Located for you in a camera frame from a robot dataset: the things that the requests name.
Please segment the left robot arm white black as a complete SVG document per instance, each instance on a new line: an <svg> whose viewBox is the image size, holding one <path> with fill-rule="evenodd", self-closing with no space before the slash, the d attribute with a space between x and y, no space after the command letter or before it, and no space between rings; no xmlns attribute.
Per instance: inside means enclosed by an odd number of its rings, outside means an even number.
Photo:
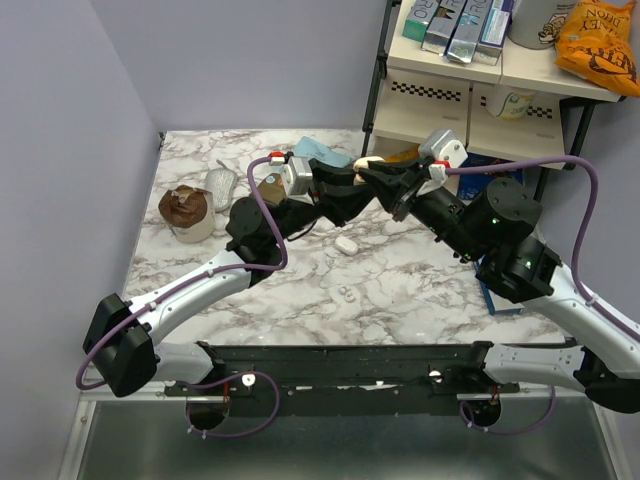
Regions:
<svg viewBox="0 0 640 480"><path fill-rule="evenodd" d="M272 154L247 170L250 195L235 201L222 251L181 278L150 293L97 305L82 344L84 364L118 398L151 381L182 381L201 395L222 380L206 346L169 344L167 336L196 314L243 292L288 264L286 239L320 218L337 227L373 200L362 178L369 161L336 168L317 160Z"/></svg>

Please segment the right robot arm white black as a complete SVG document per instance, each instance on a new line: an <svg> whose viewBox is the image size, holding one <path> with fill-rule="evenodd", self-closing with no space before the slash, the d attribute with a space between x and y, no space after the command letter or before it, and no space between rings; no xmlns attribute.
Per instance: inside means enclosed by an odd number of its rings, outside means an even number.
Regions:
<svg viewBox="0 0 640 480"><path fill-rule="evenodd" d="M565 263L533 231L541 204L511 178L493 180L469 204L444 187L466 173L447 160L427 157L404 163L361 159L355 171L384 210L397 221L411 215L461 259L476 261L477 278L498 296L542 314L570 339L552 347L495 344L485 357L460 367L460 379L480 392L499 384L529 382L585 394L619 413L639 410L639 325L579 277L579 254L595 207L598 178L592 165L571 156L589 175L591 192Z"/></svg>

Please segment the beige earbud charging case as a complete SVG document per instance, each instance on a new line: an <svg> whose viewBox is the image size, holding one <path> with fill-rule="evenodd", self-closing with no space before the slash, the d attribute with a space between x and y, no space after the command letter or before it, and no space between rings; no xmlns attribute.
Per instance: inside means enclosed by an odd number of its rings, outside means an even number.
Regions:
<svg viewBox="0 0 640 480"><path fill-rule="evenodd" d="M362 185L366 183L366 181L362 178L360 173L366 169L369 169L370 163L384 162L384 161L385 159L380 156L367 156L367 157L362 157L355 160L351 165L352 170L355 173L355 176L353 179L353 185Z"/></svg>

